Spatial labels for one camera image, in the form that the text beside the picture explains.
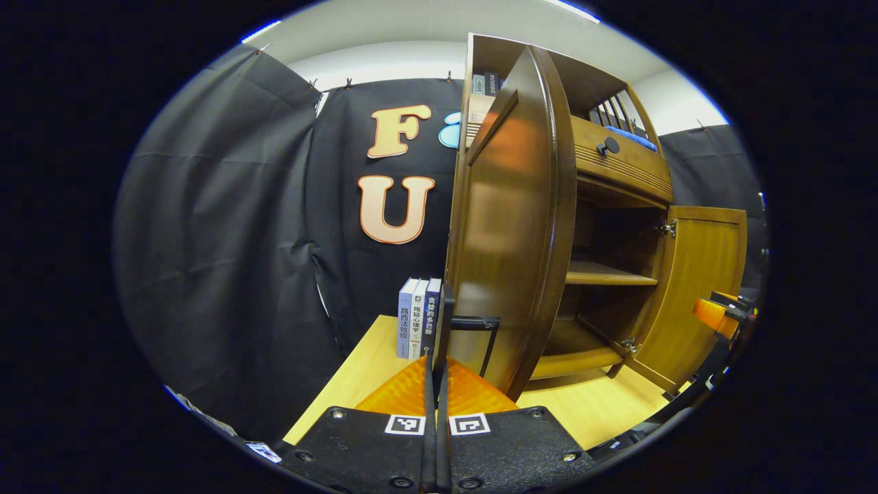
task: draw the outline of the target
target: black knob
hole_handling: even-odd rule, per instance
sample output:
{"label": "black knob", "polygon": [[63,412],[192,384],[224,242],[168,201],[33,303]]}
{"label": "black knob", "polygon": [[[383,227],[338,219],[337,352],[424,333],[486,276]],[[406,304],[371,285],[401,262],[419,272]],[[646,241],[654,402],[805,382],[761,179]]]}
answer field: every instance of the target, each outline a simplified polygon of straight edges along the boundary
{"label": "black knob", "polygon": [[619,152],[619,143],[616,142],[615,139],[613,139],[612,137],[604,139],[603,143],[598,143],[598,153],[600,153],[601,156],[606,156],[607,151],[613,154]]}

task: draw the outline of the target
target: ceiling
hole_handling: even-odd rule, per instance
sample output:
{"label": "ceiling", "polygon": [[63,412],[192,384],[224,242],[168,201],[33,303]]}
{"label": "ceiling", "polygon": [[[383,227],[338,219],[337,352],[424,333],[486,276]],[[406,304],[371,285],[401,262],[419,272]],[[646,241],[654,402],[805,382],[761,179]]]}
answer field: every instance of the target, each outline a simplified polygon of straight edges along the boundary
{"label": "ceiling", "polygon": [[388,41],[466,42],[467,33],[519,40],[567,54],[629,83],[671,68],[601,22],[544,0],[328,0],[296,12],[248,43],[285,65]]}

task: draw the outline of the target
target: wooden table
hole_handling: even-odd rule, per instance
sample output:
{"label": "wooden table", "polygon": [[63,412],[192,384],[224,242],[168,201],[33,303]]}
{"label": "wooden table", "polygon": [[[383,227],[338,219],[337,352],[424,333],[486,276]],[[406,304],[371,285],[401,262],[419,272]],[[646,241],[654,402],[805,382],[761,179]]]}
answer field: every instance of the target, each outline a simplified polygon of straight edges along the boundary
{"label": "wooden table", "polygon": [[[290,429],[284,441],[298,443],[330,406],[354,408],[411,361],[396,356],[396,317],[379,316],[333,378]],[[627,367],[615,379],[607,369],[532,381],[516,404],[543,405],[588,449],[640,424],[667,405],[662,389]]]}

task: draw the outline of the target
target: wooden cabinet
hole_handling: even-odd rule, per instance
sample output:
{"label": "wooden cabinet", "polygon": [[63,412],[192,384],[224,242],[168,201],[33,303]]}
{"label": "wooden cabinet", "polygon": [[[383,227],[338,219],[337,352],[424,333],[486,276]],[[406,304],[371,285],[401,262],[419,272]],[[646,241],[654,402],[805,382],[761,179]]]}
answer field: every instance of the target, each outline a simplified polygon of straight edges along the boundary
{"label": "wooden cabinet", "polygon": [[[445,279],[457,315],[501,317],[485,378],[515,400],[532,379],[626,365],[676,391],[715,341],[695,300],[738,292],[745,213],[671,206],[667,161],[625,82],[474,34],[466,67]],[[485,71],[506,79],[496,98],[470,94]],[[451,335],[470,368],[485,349],[483,334]]]}

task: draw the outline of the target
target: open cabinet door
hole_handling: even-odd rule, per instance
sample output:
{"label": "open cabinet door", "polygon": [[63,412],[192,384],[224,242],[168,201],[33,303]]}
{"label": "open cabinet door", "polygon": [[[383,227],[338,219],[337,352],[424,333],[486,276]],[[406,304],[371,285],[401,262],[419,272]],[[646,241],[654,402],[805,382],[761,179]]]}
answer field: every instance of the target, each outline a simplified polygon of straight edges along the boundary
{"label": "open cabinet door", "polygon": [[747,246],[745,211],[718,207],[676,207],[667,223],[661,274],[652,303],[636,336],[636,353],[624,363],[676,393],[707,359],[716,336],[693,315],[695,301],[710,292],[737,295]]}
{"label": "open cabinet door", "polygon": [[[515,400],[558,311],[575,215],[570,113],[545,50],[524,48],[465,160],[446,278],[456,315],[500,317],[485,379]],[[449,356],[478,372],[487,338],[452,332]]]}

